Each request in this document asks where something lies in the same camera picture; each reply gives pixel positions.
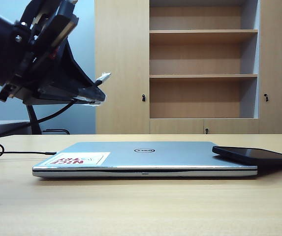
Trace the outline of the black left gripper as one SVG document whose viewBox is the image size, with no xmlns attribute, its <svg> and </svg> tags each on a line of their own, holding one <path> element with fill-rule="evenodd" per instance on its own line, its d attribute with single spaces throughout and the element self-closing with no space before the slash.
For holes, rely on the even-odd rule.
<svg viewBox="0 0 282 236">
<path fill-rule="evenodd" d="M 99 105 L 106 94 L 75 61 L 68 36 L 74 0 L 32 0 L 19 21 L 0 16 L 0 101 L 25 105 Z"/>
</svg>

